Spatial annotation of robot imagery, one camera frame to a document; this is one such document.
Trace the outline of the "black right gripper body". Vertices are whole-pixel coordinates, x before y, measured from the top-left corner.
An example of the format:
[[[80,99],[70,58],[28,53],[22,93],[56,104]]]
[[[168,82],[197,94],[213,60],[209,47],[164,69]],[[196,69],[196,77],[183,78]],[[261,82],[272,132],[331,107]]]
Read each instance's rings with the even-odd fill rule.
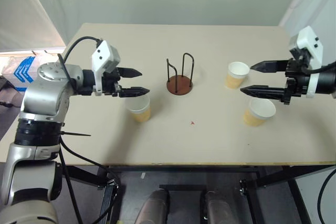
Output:
[[[287,81],[282,102],[289,105],[292,97],[301,97],[307,94],[310,75],[303,73],[301,65],[291,58],[287,62],[285,76],[287,77]]]

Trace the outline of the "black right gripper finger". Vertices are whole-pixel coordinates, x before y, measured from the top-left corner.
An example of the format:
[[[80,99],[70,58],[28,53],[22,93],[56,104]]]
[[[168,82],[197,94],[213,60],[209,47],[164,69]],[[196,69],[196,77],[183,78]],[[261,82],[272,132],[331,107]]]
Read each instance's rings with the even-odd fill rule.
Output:
[[[254,98],[272,99],[279,101],[286,100],[284,88],[272,88],[269,86],[252,85],[240,88],[240,91]]]
[[[251,70],[262,73],[276,73],[286,71],[288,60],[262,61],[250,67]]]

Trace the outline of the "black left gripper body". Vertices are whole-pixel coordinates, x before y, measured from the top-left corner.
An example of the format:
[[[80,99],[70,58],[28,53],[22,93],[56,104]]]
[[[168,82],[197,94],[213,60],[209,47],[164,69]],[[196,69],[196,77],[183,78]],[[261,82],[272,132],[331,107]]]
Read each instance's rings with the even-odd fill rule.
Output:
[[[112,72],[104,72],[102,76],[102,93],[113,97],[121,97],[119,81],[121,79],[121,68],[117,67]]]

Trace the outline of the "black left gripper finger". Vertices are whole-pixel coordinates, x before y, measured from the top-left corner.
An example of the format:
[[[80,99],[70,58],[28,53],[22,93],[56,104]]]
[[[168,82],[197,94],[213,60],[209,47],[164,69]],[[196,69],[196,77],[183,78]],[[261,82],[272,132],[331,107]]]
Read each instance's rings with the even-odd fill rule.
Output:
[[[135,78],[142,76],[142,73],[132,68],[119,68],[119,76],[122,78]]]
[[[150,90],[143,87],[121,88],[119,91],[120,98],[134,98],[146,95]]]

